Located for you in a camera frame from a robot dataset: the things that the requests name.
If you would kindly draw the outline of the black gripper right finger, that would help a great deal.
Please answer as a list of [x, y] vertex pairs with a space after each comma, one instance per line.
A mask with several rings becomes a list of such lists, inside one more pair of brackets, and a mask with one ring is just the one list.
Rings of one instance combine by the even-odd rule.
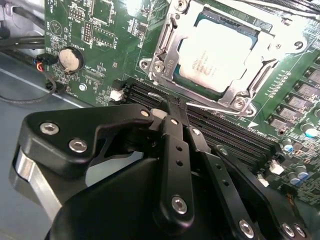
[[192, 153], [203, 164], [225, 223], [224, 240], [308, 240], [310, 233], [296, 204], [263, 184], [223, 145], [209, 148], [203, 134], [189, 124], [187, 104], [177, 112]]

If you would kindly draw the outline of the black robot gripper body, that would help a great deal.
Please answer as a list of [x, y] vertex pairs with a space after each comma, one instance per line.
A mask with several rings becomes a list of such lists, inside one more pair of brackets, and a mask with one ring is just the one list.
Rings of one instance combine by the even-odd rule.
[[234, 234], [203, 175], [192, 174], [194, 221], [179, 235], [155, 223], [159, 160], [144, 159], [71, 197], [59, 210], [51, 240], [232, 240]]

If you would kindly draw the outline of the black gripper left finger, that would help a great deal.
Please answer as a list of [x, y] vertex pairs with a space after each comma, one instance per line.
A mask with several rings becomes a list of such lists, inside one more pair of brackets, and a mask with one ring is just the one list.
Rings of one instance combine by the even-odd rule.
[[153, 218], [159, 228], [194, 222], [190, 148], [166, 99], [140, 104], [35, 112], [22, 122], [12, 166], [54, 222], [63, 205], [99, 181], [145, 159], [160, 161]]

